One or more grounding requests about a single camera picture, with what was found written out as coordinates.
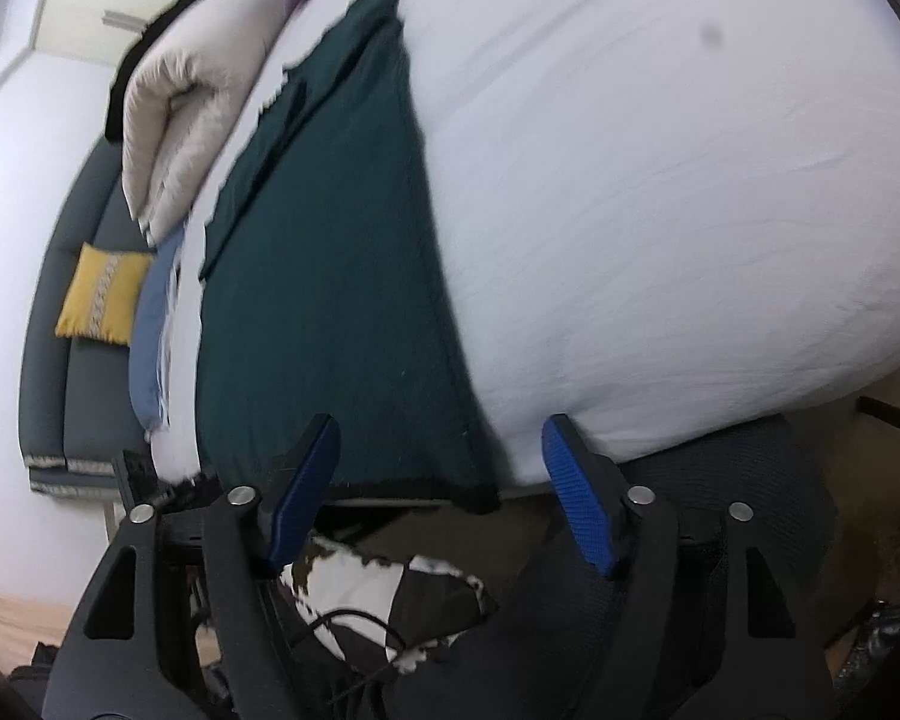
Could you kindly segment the dark green knit sweater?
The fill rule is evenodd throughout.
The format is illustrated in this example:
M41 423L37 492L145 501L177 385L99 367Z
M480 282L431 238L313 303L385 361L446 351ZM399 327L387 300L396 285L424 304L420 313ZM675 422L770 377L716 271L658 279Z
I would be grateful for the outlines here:
M354 0L284 73L222 185L199 270L199 460L263 483L312 418L333 491L499 500L443 281L400 0Z

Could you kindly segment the black white patterned cloth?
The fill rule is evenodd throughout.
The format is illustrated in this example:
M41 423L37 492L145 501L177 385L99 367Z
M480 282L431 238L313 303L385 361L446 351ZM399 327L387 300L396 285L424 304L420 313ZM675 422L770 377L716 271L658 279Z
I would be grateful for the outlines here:
M302 639L365 676L416 671L497 611L481 578L450 562L391 561L321 536L279 575Z

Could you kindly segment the dark grey sofa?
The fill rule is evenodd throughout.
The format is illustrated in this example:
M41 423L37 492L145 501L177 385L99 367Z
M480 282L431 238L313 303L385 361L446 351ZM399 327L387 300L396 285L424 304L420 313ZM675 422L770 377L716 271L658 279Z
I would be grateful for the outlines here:
M151 254L128 211L121 148L98 140L46 244L23 339L17 438L34 493L118 502L123 461L151 456L130 394Z

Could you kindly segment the blue pillow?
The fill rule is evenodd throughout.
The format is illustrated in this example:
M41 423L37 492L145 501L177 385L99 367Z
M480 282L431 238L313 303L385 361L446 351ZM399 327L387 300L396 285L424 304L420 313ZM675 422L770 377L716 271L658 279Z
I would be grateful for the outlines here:
M160 243L137 298L128 358L128 394L134 416L146 434L157 431L165 422L164 379L169 367L165 338L178 291L183 239L185 228L179 224Z

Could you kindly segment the yellow patterned cushion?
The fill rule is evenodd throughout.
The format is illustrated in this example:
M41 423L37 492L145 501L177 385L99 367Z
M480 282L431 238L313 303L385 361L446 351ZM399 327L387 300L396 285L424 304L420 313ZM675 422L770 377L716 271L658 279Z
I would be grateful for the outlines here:
M84 244L55 325L56 338L128 346L142 282L154 255Z

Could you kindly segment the white bed sheet mattress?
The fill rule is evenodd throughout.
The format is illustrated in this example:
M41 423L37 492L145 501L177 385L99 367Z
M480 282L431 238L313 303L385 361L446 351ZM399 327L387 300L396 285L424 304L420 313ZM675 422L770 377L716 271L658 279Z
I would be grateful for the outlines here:
M196 432L206 224L354 0L279 32L193 207L155 468ZM445 286L507 481L566 411L617 460L900 367L891 0L400 0Z

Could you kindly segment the beige folded duvet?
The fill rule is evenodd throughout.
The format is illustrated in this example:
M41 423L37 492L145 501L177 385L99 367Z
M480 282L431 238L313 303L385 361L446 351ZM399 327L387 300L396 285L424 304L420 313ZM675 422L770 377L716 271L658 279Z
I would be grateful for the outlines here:
M190 213L286 20L286 0L194 0L131 71L121 187L152 247Z

